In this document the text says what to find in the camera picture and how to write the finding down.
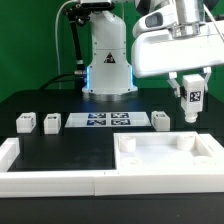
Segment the black cable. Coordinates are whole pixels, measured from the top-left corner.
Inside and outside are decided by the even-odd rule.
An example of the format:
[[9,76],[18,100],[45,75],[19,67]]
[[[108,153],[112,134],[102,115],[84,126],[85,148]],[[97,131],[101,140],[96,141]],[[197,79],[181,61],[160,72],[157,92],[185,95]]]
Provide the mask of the black cable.
[[65,74],[62,74],[62,75],[58,75],[52,79],[50,79],[47,83],[45,83],[44,85],[42,85],[39,90],[44,90],[47,88],[48,85],[50,85],[52,82],[58,80],[58,79],[61,79],[61,78],[64,78],[64,77],[67,77],[67,76],[74,76],[74,73],[65,73]]
[[44,85],[44,87],[40,90],[44,90],[46,89],[50,84],[54,84],[54,83],[62,83],[62,82],[75,82],[74,79],[67,79],[67,80],[56,80],[56,81],[52,81],[52,82],[48,82]]
[[77,70],[85,70],[85,65],[83,62],[81,47],[80,47],[80,40],[78,36],[78,30],[77,25],[84,26],[86,22],[90,19],[90,11],[88,9],[83,9],[82,7],[76,7],[73,6],[72,8],[65,9],[64,15],[67,16],[71,31],[72,31],[72,37],[73,37],[73,43],[74,43],[74,50],[75,50],[75,56],[77,60]]

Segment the white tray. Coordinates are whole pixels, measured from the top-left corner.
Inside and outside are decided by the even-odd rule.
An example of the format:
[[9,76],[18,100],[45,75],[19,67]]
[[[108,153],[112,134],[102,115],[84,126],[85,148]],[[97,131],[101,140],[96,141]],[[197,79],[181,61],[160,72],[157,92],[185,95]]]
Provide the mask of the white tray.
[[[190,151],[181,150],[177,147],[179,136],[191,136],[194,138],[194,146]],[[116,155],[116,167],[118,170],[149,171],[160,169],[167,171],[170,169],[188,170],[203,167],[203,169],[217,167],[220,163],[220,156],[224,150],[211,147],[214,138],[203,138],[196,132],[167,132],[167,133],[122,133],[114,134],[114,145]],[[123,152],[121,141],[129,138],[136,142],[133,152]]]
[[[0,146],[0,197],[49,197],[158,193],[224,192],[224,149],[209,134],[196,137],[194,151],[181,152],[177,137],[183,133],[116,133],[115,170],[7,172],[19,154],[18,139]],[[121,153],[119,138],[136,138],[136,151]],[[195,165],[197,156],[212,159]],[[123,166],[137,157],[139,166]]]

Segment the white plastic part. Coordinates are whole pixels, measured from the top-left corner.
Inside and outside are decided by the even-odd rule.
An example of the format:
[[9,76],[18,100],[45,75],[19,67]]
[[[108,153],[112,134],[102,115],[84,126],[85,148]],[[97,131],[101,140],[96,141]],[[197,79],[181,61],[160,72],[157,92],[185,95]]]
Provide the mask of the white plastic part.
[[150,12],[155,11],[156,8],[158,8],[159,5],[160,6],[164,5],[163,3],[171,5],[171,4],[175,4],[175,1],[173,1],[173,0],[166,0],[166,2],[164,2],[164,0],[152,0],[151,3],[150,3],[151,4],[150,5]]
[[0,146],[0,172],[7,172],[19,153],[19,139],[6,139]]
[[177,148],[184,151],[191,151],[195,148],[195,135],[183,134],[177,137]]
[[61,114],[48,114],[44,120],[45,134],[58,134],[61,128]]
[[[149,17],[156,20],[154,18],[154,15],[160,14],[162,16],[163,23],[160,26],[153,26],[153,27],[148,27],[147,26],[147,19]],[[133,36],[137,38],[140,34],[153,31],[153,30],[159,30],[162,28],[167,28],[173,26],[175,23],[177,23],[177,14],[176,14],[176,8],[175,6],[172,5],[167,5],[155,12],[152,12],[146,16],[143,16],[138,20],[138,22],[135,24],[133,28]]]
[[218,164],[224,163],[223,146],[219,144],[211,135],[200,134],[201,139],[212,149],[212,156]]
[[[217,22],[224,32],[224,21]],[[169,30],[141,34],[132,46],[134,75],[143,78],[224,64],[224,44],[213,23],[193,38],[174,40]]]
[[121,152],[134,152],[136,149],[136,139],[131,136],[121,136],[119,140],[119,150]]
[[183,76],[185,96],[181,97],[181,106],[185,111],[185,120],[196,121],[197,113],[202,111],[205,80],[198,74]]
[[[119,151],[119,137],[127,133],[115,134],[119,175],[99,176],[95,181],[96,195],[224,191],[223,165],[194,164],[194,159],[198,156],[211,157],[212,153],[212,149],[196,132],[128,134],[136,137],[137,147],[133,155],[136,159],[142,160],[142,166],[136,166],[136,169],[134,166],[129,169],[123,167],[123,156],[130,158],[130,155]],[[181,134],[195,134],[196,143],[193,151],[174,150],[177,137]]]
[[31,133],[36,126],[36,114],[22,113],[16,120],[17,133]]
[[91,14],[93,59],[87,68],[85,95],[122,95],[137,91],[126,59],[126,26],[108,11]]
[[153,111],[151,122],[156,131],[170,131],[170,118],[164,111]]

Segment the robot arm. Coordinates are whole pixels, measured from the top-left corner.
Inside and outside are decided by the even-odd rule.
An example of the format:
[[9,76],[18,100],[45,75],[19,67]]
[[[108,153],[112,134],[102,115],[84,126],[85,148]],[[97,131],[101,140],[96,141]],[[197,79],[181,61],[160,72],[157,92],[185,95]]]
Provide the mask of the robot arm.
[[[149,14],[144,15],[133,30],[137,37],[132,47],[134,74],[139,78],[169,74],[169,83],[176,89],[176,95],[182,96],[186,121],[195,122],[197,112],[202,111],[210,66],[224,64],[224,22],[217,22],[218,29],[213,23],[206,23],[202,0],[152,0],[149,3]],[[206,76],[183,76],[183,91],[180,91],[174,81],[176,72],[198,68],[202,68]]]

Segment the black and white pattern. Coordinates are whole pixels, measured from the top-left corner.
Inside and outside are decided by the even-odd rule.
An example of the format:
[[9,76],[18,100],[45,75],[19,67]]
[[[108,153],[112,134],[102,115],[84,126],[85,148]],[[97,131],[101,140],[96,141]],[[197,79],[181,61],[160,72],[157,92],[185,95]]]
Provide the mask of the black and white pattern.
[[106,118],[106,113],[91,113],[88,115],[88,118],[91,119],[100,119],[100,118]]
[[190,92],[190,102],[199,102],[201,101],[201,91]]
[[87,126],[106,126],[106,120],[87,120]]
[[111,118],[129,118],[128,113],[111,113]]
[[129,119],[112,119],[111,120],[111,125],[131,125],[131,122]]

